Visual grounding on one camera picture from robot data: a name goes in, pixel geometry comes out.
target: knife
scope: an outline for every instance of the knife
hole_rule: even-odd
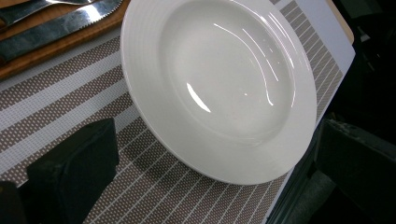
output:
[[[0,41],[0,66],[94,24],[114,12],[121,2],[101,0]]]

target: wooden tray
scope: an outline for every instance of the wooden tray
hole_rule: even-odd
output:
[[[25,1],[26,0],[0,0],[0,7],[7,7]],[[101,21],[62,39],[59,39],[56,42],[53,42],[52,44],[49,44],[41,49],[37,49],[28,54],[22,55],[21,57],[8,62],[6,65],[1,66],[0,81],[16,75],[21,71],[32,67],[33,65],[46,61],[54,55],[65,52],[68,49],[71,49],[83,42],[93,39],[96,36],[120,26],[130,1],[131,0],[123,0],[120,7],[115,12]],[[37,12],[35,15],[25,19],[24,21],[11,26],[7,31],[0,34],[0,41],[23,30],[34,27],[44,21],[52,20],[67,12],[73,11],[79,7],[81,6],[56,5],[45,8],[44,10]]]

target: plate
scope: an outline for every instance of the plate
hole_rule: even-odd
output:
[[[289,171],[316,122],[304,49],[267,0],[134,0],[122,69],[142,119],[197,172],[253,185]]]

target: dark floor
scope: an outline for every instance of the dark floor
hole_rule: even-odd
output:
[[[396,145],[396,3],[333,1],[354,33],[356,57],[325,118],[355,125]],[[293,183],[285,187],[288,193],[279,198],[286,206],[277,204],[267,223],[374,223],[329,177],[310,168],[312,163],[313,155],[306,155],[296,166],[290,178],[294,180],[289,181]]]

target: metal utensil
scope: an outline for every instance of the metal utensil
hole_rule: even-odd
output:
[[[0,8],[0,32],[8,26],[54,4],[87,5],[95,0],[35,0]]]
[[[0,41],[0,66],[34,49],[70,35],[115,11],[122,0],[101,0]]]

